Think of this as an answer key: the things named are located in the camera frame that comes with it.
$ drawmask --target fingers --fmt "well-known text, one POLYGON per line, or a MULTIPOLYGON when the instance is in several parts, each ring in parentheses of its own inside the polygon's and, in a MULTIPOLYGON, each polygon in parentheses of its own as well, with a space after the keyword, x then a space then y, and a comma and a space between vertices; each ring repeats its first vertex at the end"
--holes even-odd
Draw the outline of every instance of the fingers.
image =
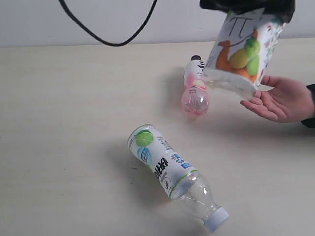
POLYGON ((275 88, 275 87, 277 87, 282 81, 283 81, 283 77, 265 75, 265 76, 262 78, 261 84, 275 88))
POLYGON ((246 100, 241 101, 241 104, 262 118, 275 122, 278 121, 278 116, 275 113, 268 111, 268 109, 261 104, 255 104, 246 100))

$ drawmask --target fruit illustration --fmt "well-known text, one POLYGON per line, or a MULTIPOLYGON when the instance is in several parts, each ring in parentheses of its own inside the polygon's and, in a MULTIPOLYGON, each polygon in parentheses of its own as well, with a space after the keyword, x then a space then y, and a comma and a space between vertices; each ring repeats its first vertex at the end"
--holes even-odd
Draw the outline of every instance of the fruit illustration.
POLYGON ((249 60, 249 62, 246 65, 246 69, 248 70, 248 73, 251 76, 254 76, 258 73, 259 69, 259 56, 256 55, 252 59, 249 60))
POLYGON ((239 45, 244 40, 235 44, 231 44, 229 40, 220 42, 218 45, 222 46, 222 49, 217 57, 216 68, 241 75, 254 83, 259 70, 259 52, 261 48, 257 38, 258 32, 254 30, 245 41, 243 48, 237 50, 230 58, 228 57, 230 48, 239 45))
POLYGON ((230 64, 234 69, 242 69, 248 62, 247 53, 244 48, 239 49, 230 57, 230 64))
POLYGON ((137 133, 136 144, 139 147, 146 147, 153 143, 154 136, 149 130, 141 130, 137 133))

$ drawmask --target hand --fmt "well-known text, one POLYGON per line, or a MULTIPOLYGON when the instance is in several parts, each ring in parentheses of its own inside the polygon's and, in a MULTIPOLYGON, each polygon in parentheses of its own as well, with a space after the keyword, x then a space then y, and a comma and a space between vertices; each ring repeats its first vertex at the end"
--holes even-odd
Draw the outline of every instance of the hand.
POLYGON ((250 100, 241 104, 265 119, 279 122, 296 122, 315 115, 315 103, 311 91, 300 81, 264 76, 262 85, 273 87, 269 91, 257 91, 250 100))

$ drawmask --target white table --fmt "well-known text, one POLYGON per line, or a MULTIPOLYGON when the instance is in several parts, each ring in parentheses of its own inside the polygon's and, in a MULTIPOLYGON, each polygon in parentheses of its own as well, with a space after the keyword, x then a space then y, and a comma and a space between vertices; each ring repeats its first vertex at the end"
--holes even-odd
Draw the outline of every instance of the white table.
MULTIPOLYGON (((183 66, 213 43, 0 49, 1 236, 206 236, 126 142, 154 124, 230 219, 217 236, 315 235, 315 133, 211 92, 179 109, 183 66)), ((270 74, 315 82, 315 39, 281 40, 270 74)))

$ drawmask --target black sleeve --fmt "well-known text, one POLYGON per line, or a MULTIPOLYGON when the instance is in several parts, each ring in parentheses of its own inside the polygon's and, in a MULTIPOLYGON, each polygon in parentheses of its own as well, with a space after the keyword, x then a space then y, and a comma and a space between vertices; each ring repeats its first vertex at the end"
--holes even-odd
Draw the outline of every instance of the black sleeve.
MULTIPOLYGON (((315 84, 308 85, 307 88, 313 93, 313 97, 315 98, 315 84)), ((315 128, 315 118, 305 119, 302 121, 302 124, 308 128, 315 128)))

